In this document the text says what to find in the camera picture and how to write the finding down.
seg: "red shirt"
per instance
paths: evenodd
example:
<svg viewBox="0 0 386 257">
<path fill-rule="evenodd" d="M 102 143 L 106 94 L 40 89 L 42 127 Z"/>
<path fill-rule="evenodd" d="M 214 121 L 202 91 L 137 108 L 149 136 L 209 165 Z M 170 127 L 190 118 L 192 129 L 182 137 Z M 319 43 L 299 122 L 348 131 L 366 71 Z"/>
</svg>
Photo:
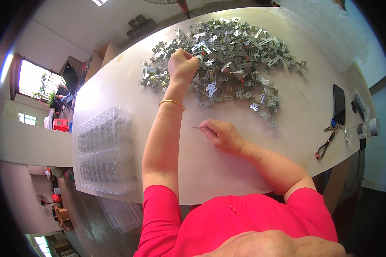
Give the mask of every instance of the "red shirt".
<svg viewBox="0 0 386 257">
<path fill-rule="evenodd" d="M 217 249 L 247 231 L 283 231 L 292 238 L 317 236 L 337 242 L 323 196 L 311 188 L 293 192 L 287 204 L 262 194 L 213 198 L 183 223 L 175 193 L 162 185 L 144 191 L 143 227 L 134 256 L 196 256 Z"/>
</svg>

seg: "water bottle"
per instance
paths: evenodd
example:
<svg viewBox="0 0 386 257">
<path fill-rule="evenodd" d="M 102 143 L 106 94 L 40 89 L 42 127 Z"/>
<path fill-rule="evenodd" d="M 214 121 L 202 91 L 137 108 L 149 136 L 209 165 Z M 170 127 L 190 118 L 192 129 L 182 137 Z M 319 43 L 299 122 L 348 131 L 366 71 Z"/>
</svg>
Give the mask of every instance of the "water bottle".
<svg viewBox="0 0 386 257">
<path fill-rule="evenodd" d="M 370 121 L 347 127 L 345 129 L 345 140 L 352 141 L 377 136 L 378 134 L 380 134 L 380 122 L 378 118 L 373 118 Z"/>
</svg>

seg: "gold bangle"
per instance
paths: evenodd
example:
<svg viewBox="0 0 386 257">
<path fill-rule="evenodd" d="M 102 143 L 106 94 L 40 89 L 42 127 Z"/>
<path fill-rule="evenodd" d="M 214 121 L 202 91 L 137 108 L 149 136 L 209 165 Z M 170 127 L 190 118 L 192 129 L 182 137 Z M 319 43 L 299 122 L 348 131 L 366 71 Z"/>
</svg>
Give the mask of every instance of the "gold bangle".
<svg viewBox="0 0 386 257">
<path fill-rule="evenodd" d="M 181 108 L 182 108 L 183 111 L 184 111 L 184 105 L 182 105 L 181 103 L 179 103 L 179 102 L 177 102 L 177 101 L 173 101 L 173 100 L 163 100 L 163 101 L 161 101 L 161 102 L 159 103 L 159 107 L 160 107 L 160 105 L 161 105 L 162 103 L 164 103 L 164 102 L 169 102 L 169 103 L 174 103 L 174 104 L 176 104 L 176 105 L 180 105 Z"/>
</svg>

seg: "standing fan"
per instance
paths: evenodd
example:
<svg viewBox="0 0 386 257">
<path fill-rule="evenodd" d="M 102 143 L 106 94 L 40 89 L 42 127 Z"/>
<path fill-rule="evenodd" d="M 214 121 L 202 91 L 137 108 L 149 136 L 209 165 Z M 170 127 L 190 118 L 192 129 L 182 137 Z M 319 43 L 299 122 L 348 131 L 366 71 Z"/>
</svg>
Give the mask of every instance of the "standing fan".
<svg viewBox="0 0 386 257">
<path fill-rule="evenodd" d="M 152 4 L 175 4 L 175 3 L 177 3 L 180 6 L 180 9 L 182 10 L 182 12 L 189 19 L 190 19 L 190 13 L 192 13 L 189 11 L 189 8 L 187 7 L 186 0 L 144 0 L 144 1 L 152 3 Z"/>
<path fill-rule="evenodd" d="M 47 200 L 47 198 L 41 194 L 36 195 L 36 200 L 38 203 L 40 203 L 43 206 L 50 204 L 50 202 Z"/>
</svg>

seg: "hand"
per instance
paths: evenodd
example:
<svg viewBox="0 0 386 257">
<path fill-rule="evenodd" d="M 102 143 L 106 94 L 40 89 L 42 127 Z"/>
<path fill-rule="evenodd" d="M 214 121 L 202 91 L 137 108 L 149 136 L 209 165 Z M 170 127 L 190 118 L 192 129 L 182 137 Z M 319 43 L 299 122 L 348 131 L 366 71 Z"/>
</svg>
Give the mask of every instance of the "hand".
<svg viewBox="0 0 386 257">
<path fill-rule="evenodd" d="M 177 49 L 170 57 L 167 66 L 171 82 L 181 82 L 186 87 L 197 71 L 199 59 L 183 49 Z"/>
<path fill-rule="evenodd" d="M 208 119 L 203 121 L 199 128 L 214 146 L 223 152 L 237 155 L 246 143 L 230 122 Z"/>
</svg>

